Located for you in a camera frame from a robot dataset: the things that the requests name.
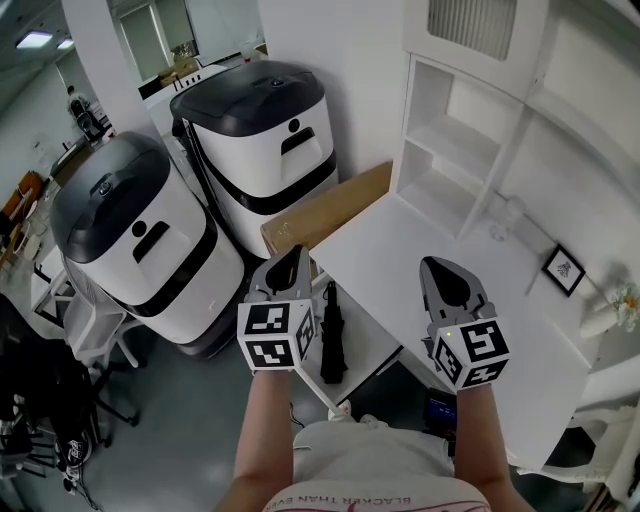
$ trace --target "picture frame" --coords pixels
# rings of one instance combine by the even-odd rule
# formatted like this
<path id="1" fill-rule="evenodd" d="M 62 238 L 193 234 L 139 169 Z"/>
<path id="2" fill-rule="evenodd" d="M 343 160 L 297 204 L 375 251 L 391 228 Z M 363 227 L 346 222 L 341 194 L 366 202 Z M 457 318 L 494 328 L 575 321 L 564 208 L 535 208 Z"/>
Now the picture frame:
<path id="1" fill-rule="evenodd" d="M 587 273 L 569 251 L 558 244 L 542 267 L 542 271 L 570 297 Z"/>

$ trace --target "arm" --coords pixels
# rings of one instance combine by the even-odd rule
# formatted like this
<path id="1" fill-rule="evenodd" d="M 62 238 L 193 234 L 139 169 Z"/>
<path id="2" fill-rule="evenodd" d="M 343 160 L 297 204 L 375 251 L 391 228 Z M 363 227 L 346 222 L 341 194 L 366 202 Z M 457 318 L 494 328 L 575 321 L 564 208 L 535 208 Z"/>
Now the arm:
<path id="1" fill-rule="evenodd" d="M 484 494 L 494 512 L 532 512 L 511 483 L 491 386 L 459 391 L 457 402 L 456 478 Z"/>
<path id="2" fill-rule="evenodd" d="M 236 453 L 231 488 L 216 512 L 260 512 L 293 483 L 293 433 L 289 372 L 258 372 Z"/>

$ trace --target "table leg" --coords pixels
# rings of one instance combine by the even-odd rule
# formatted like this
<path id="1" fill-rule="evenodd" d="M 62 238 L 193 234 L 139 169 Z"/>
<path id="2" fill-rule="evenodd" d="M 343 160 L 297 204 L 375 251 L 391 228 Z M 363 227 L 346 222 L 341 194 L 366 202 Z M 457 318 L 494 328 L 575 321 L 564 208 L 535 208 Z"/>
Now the table leg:
<path id="1" fill-rule="evenodd" d="M 62 324 L 62 320 L 60 320 L 57 316 L 52 315 L 48 311 L 44 311 L 44 310 L 37 311 L 36 310 L 35 313 L 36 313 L 36 315 L 40 315 L 45 320 L 48 320 L 49 322 L 51 322 L 53 325 L 57 325 L 58 327 L 61 327 L 61 328 L 64 329 L 64 325 Z"/>

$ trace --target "person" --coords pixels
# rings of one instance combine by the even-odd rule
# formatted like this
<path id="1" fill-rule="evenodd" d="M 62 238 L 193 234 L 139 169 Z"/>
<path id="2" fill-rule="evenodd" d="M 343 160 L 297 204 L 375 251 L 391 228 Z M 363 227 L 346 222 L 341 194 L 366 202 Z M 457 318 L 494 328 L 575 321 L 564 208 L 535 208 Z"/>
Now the person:
<path id="1" fill-rule="evenodd" d="M 293 440 L 287 371 L 256 373 L 233 481 L 216 512 L 533 509 L 509 477 L 490 385 L 457 395 L 455 468 L 446 442 L 345 410 Z"/>
<path id="2" fill-rule="evenodd" d="M 106 131 L 93 115 L 93 112 L 89 110 L 91 104 L 89 100 L 87 100 L 87 97 L 81 92 L 75 92 L 73 85 L 67 87 L 67 94 L 69 95 L 67 99 L 67 110 L 69 110 L 69 113 L 75 119 L 78 127 L 87 135 L 90 142 L 98 140 Z M 91 133 L 91 126 L 98 131 L 97 135 Z"/>

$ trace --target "flower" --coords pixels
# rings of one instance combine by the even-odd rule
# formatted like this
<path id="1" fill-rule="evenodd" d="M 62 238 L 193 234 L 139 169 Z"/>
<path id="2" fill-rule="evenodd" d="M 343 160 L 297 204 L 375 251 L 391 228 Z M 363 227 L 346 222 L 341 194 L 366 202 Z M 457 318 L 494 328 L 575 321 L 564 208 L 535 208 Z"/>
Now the flower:
<path id="1" fill-rule="evenodd" d="M 640 319 L 640 289 L 635 283 L 621 284 L 613 297 L 613 308 L 618 315 L 618 325 L 632 332 Z"/>

